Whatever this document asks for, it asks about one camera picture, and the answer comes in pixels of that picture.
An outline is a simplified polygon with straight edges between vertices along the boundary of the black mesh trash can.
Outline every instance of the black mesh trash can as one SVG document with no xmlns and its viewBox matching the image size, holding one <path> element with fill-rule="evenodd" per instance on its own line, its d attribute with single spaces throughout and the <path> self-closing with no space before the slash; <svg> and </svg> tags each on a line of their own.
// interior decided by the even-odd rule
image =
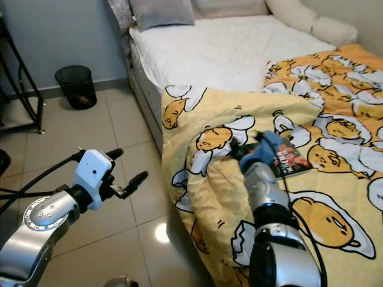
<svg viewBox="0 0 383 287">
<path fill-rule="evenodd" d="M 89 109 L 97 103 L 92 73 L 84 66 L 68 66 L 59 69 L 54 78 L 75 109 Z"/>
</svg>

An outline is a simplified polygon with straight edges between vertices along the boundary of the white bed sheet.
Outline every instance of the white bed sheet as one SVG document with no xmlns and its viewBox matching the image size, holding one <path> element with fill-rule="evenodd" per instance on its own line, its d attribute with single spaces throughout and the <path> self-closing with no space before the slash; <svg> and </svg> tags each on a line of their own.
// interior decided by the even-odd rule
<svg viewBox="0 0 383 287">
<path fill-rule="evenodd" d="M 274 16 L 196 20 L 195 26 L 130 29 L 148 79 L 226 90 L 260 91 L 269 60 L 334 49 Z"/>
</svg>

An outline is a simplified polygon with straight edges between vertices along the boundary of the yellow blanket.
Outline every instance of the yellow blanket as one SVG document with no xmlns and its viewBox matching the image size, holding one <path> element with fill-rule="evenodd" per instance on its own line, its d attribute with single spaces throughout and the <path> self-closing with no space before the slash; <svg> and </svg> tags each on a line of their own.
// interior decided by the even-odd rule
<svg viewBox="0 0 383 287">
<path fill-rule="evenodd" d="M 217 286 L 248 286 L 255 233 L 230 142 L 265 130 L 288 137 L 314 166 L 287 183 L 329 286 L 383 285 L 382 70 L 383 59 L 349 45 L 270 63 L 266 93 L 166 88 L 166 183 Z"/>
</svg>

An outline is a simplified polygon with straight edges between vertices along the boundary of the white pillow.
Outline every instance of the white pillow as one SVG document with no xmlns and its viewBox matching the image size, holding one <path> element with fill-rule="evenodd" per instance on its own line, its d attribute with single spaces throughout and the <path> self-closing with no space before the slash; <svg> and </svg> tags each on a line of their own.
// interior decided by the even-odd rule
<svg viewBox="0 0 383 287">
<path fill-rule="evenodd" d="M 356 43 L 358 30 L 349 24 L 321 16 L 312 27 L 312 35 L 335 46 Z"/>
<path fill-rule="evenodd" d="M 295 29 L 311 33 L 318 14 L 299 0 L 266 0 L 269 9 L 279 21 Z"/>
<path fill-rule="evenodd" d="M 191 0 L 196 19 L 268 15 L 265 0 Z"/>
</svg>

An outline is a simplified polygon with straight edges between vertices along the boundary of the book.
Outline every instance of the book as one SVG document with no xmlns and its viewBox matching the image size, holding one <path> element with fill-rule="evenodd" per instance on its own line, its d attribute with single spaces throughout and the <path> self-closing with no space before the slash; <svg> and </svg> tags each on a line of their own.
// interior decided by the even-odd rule
<svg viewBox="0 0 383 287">
<path fill-rule="evenodd" d="M 243 156 L 254 152 L 258 145 L 259 143 L 251 143 L 239 146 L 234 152 L 233 157 L 241 160 Z M 277 179 L 282 177 L 282 172 L 285 177 L 288 177 L 312 169 L 311 163 L 287 139 L 283 139 L 283 143 L 278 147 L 276 154 L 279 161 L 274 156 L 269 166 Z"/>
</svg>

